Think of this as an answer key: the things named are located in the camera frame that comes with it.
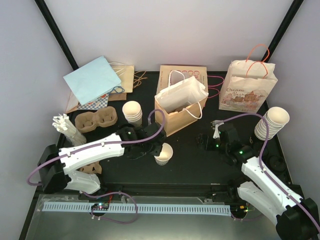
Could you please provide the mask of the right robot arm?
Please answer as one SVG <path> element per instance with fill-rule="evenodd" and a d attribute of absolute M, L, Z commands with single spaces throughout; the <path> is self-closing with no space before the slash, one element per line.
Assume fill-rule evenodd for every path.
<path fill-rule="evenodd" d="M 243 176 L 230 180 L 228 198 L 243 200 L 267 217 L 282 240 L 317 240 L 320 218 L 317 204 L 285 185 L 260 159 L 259 152 L 244 145 L 230 123 L 213 122 L 213 134 L 200 133 L 197 146 L 216 151 L 222 161 L 238 168 Z"/>

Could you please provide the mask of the kraft bag with white handles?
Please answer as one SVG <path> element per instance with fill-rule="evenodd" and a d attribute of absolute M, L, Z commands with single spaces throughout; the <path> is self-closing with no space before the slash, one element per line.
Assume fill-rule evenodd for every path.
<path fill-rule="evenodd" d="M 164 117 L 156 113 L 155 120 L 164 123 L 169 137 L 203 117 L 208 97 L 206 87 L 194 76 L 169 85 L 154 96 L 154 108 L 164 113 Z"/>

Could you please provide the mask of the single white paper cup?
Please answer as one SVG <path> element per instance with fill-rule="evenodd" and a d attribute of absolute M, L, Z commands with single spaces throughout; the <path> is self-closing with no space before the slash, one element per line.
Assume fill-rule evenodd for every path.
<path fill-rule="evenodd" d="M 160 165 L 166 165 L 174 154 L 173 148 L 168 143 L 163 143 L 159 156 L 154 156 L 155 162 Z"/>

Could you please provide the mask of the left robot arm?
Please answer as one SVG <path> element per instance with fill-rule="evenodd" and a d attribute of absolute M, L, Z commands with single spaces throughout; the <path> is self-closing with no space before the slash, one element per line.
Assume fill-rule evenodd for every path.
<path fill-rule="evenodd" d="M 121 156 L 132 160 L 147 154 L 158 157 L 166 137 L 164 127 L 154 122 L 146 127 L 126 124 L 105 138 L 80 146 L 49 145 L 38 162 L 42 190 L 46 194 L 81 191 L 101 200 L 107 195 L 107 186 L 100 182 L 97 174 L 81 172 L 80 168 Z"/>

